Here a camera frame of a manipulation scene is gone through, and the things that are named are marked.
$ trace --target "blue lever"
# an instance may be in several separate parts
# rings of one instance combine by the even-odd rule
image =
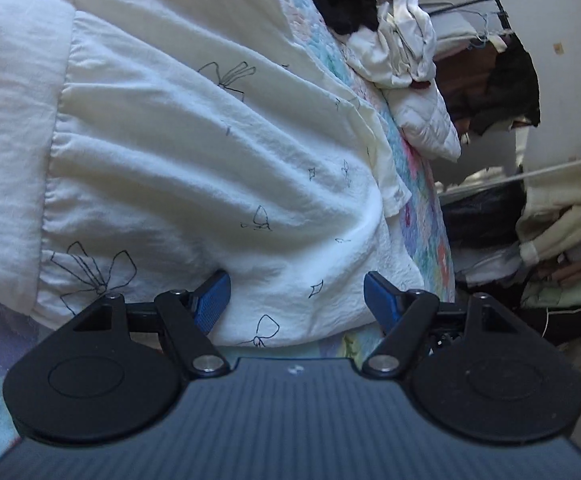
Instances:
[[[406,292],[402,292],[377,271],[364,278],[364,301],[384,333],[390,332],[413,303]]]
[[[230,276],[218,270],[190,293],[189,307],[195,325],[208,335],[230,302]]]

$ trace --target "small logo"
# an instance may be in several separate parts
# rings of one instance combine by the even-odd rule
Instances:
[[[304,373],[304,367],[302,365],[289,366],[288,373],[291,375],[301,375]]]

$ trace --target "silver screw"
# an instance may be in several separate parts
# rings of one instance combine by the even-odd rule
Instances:
[[[195,357],[192,365],[200,372],[216,372],[224,365],[224,360],[216,355],[200,355]]]
[[[399,359],[392,355],[374,355],[368,360],[368,366],[377,372],[394,372],[399,368]]]

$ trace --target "white string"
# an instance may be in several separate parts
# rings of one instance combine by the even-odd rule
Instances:
[[[550,315],[555,316],[558,314],[579,314],[580,312],[581,308],[578,308],[577,310],[562,310],[561,308],[557,308],[556,310],[551,311]]]
[[[488,41],[488,36],[491,33],[490,30],[490,16],[499,16],[499,12],[479,12],[478,10],[467,10],[467,9],[458,9],[460,12],[468,12],[469,14],[477,14],[478,16],[483,19],[483,34],[477,35],[477,39],[486,43]]]
[[[545,332],[548,330],[548,320],[550,319],[550,312],[548,312],[548,307],[545,308],[545,326],[541,337],[545,336]]]

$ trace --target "dark bag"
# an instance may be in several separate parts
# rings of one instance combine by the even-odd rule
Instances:
[[[517,241],[515,225],[525,205],[526,193],[521,182],[510,182],[443,205],[448,240],[451,245],[475,249],[513,244]]]

